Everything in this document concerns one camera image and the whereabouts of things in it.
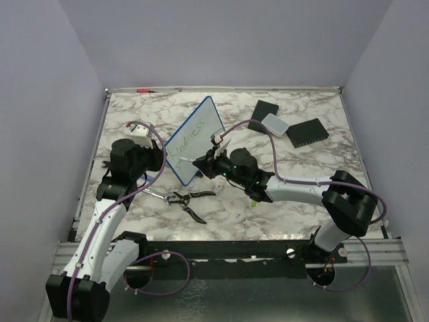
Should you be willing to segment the white marker pen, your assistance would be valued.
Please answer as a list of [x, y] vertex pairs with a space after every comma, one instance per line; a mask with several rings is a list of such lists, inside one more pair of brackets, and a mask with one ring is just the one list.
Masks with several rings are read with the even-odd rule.
[[195, 159], [191, 159], [191, 158], [185, 158], [185, 157], [180, 157], [181, 160], [187, 161], [187, 162], [194, 162]]

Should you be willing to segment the blue framed whiteboard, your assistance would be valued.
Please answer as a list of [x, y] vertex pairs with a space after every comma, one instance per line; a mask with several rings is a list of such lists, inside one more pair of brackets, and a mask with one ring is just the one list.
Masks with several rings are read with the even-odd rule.
[[198, 169], [180, 157], [197, 159], [212, 148], [210, 137], [225, 127], [212, 97], [205, 97], [166, 143], [167, 163], [182, 185], [187, 186]]

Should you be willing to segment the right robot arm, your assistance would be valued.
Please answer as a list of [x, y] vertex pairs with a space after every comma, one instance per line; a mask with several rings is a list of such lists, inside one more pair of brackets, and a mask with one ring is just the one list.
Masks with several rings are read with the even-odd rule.
[[257, 202], [294, 201], [324, 207], [330, 220], [316, 230], [308, 245], [308, 255], [315, 262], [325, 261], [346, 239], [365, 236], [378, 203], [378, 198], [346, 171], [336, 171], [327, 185], [298, 179], [284, 182], [260, 169], [245, 148], [229, 155], [213, 148], [192, 165], [207, 178], [224, 176]]

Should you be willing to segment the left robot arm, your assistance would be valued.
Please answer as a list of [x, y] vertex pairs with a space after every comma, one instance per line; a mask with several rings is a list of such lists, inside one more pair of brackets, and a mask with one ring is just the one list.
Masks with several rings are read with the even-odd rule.
[[63, 270], [51, 274], [46, 292], [53, 316], [69, 321], [102, 321], [112, 288], [132, 263], [146, 261], [148, 248], [139, 240], [123, 239], [109, 247], [120, 222], [138, 192], [137, 181], [148, 171], [160, 173], [164, 151], [155, 141], [146, 146], [130, 139], [112, 143], [109, 170], [97, 188], [90, 223]]

